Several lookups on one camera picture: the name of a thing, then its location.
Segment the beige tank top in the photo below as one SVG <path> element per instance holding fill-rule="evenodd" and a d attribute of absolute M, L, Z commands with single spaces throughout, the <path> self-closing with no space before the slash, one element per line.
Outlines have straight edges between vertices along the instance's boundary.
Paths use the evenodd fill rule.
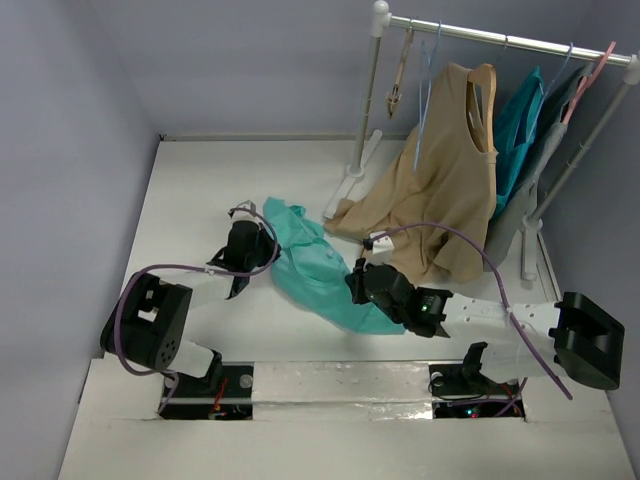
<path fill-rule="evenodd" d="M 469 69 L 443 67 L 427 119 L 359 201 L 340 201 L 325 229 L 361 240 L 389 231 L 390 264 L 411 283 L 467 283 L 483 272 L 483 248 L 496 208 L 496 152 L 486 145 Z"/>

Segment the teal t shirt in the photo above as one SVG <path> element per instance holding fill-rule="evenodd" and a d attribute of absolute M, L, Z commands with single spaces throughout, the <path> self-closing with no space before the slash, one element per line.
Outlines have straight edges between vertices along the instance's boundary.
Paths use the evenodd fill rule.
<path fill-rule="evenodd" d="M 271 267 L 272 280 L 290 300 L 351 333 L 405 333 L 403 326 L 393 323 L 373 304 L 352 302 L 345 282 L 350 269 L 327 241 L 324 228 L 307 218 L 304 207 L 269 197 L 263 214 L 274 227 L 281 249 Z"/>

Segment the wooden clip hanger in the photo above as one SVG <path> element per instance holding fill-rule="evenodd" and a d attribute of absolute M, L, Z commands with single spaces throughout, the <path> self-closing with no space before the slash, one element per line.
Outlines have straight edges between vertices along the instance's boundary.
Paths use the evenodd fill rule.
<path fill-rule="evenodd" d="M 389 119 L 392 119 L 395 111 L 397 110 L 398 104 L 402 98 L 401 85 L 404 77 L 404 72 L 409 56 L 409 51 L 411 44 L 413 42 L 414 31 L 412 29 L 407 29 L 405 32 L 405 39 L 403 43 L 403 48 L 401 51 L 400 59 L 398 62 L 398 68 L 396 71 L 396 75 L 394 78 L 394 82 L 390 91 L 386 95 L 386 105 L 387 105 L 387 115 Z"/>

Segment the grey hanging shirt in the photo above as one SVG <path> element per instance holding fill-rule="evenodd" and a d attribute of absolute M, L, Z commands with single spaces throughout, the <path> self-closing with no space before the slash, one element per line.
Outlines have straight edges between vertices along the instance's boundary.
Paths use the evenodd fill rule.
<path fill-rule="evenodd" d="M 541 229 L 541 222 L 533 218 L 533 213 L 538 206 L 539 179 L 567 132 L 568 125 L 562 123 L 562 117 L 569 102 L 575 95 L 581 78 L 591 71 L 590 64 L 574 70 L 542 102 L 535 140 L 529 148 L 515 188 L 500 216 L 490 220 L 484 247 L 489 258 L 484 265 L 485 270 L 499 266 L 506 259 L 516 233 L 521 232 L 522 278 L 532 280 L 536 277 L 533 246 Z"/>

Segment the light blue wire hanger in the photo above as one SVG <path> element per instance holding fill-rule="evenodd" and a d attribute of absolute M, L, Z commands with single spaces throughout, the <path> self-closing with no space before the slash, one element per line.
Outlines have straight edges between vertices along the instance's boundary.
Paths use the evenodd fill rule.
<path fill-rule="evenodd" d="M 432 88 L 433 88 L 433 64 L 437 56 L 442 32 L 442 21 L 437 22 L 435 41 L 430 50 L 427 43 L 422 40 L 420 43 L 418 60 L 418 118 L 416 125 L 411 132 L 414 140 L 412 173 L 416 174 L 420 163 L 422 151 L 422 140 L 426 127 L 426 120 L 429 113 Z"/>

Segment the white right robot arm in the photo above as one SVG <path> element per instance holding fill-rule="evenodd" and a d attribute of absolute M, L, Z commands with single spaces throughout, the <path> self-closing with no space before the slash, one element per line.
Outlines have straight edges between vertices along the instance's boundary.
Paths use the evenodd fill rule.
<path fill-rule="evenodd" d="M 468 343 L 460 379 L 470 391 L 524 377 L 566 376 L 596 390 L 620 386 L 625 328 L 587 296 L 514 304 L 415 287 L 394 267 L 360 259 L 345 278 L 356 304 L 424 338 Z"/>

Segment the turquoise hanging shirt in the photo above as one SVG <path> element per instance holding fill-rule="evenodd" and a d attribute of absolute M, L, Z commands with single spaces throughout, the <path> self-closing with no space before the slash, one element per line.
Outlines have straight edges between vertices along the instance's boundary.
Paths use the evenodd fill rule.
<path fill-rule="evenodd" d="M 544 100 L 544 80 L 535 67 L 521 82 L 494 122 L 496 207 L 492 219 L 505 209 L 532 146 Z"/>

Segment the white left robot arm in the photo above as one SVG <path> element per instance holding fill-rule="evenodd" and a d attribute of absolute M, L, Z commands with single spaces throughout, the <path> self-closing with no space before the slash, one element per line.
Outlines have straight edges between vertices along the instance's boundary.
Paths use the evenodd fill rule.
<path fill-rule="evenodd" d="M 266 219 L 234 220 L 226 245 L 205 265 L 152 265 L 134 273 L 103 327 L 101 348 L 133 375 L 170 378 L 172 391 L 186 383 L 201 395 L 218 393 L 221 354 L 183 339 L 188 314 L 238 297 L 279 255 Z"/>

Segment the pink hanger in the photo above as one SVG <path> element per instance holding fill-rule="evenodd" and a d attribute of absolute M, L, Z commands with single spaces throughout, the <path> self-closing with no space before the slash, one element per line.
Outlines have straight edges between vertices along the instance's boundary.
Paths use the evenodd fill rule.
<path fill-rule="evenodd" d="M 612 55 L 616 47 L 616 44 L 617 44 L 616 41 L 611 41 L 608 48 L 605 50 L 605 53 L 602 55 L 601 59 L 598 61 L 594 69 L 588 75 L 581 78 L 578 84 L 578 87 L 576 89 L 576 93 L 572 97 L 571 101 L 569 102 L 569 105 L 564 113 L 564 116 L 562 117 L 562 123 L 564 125 L 569 124 L 570 119 L 577 105 L 579 104 L 585 92 L 592 86 L 592 84 L 596 81 L 596 79 L 600 75 L 609 57 Z"/>

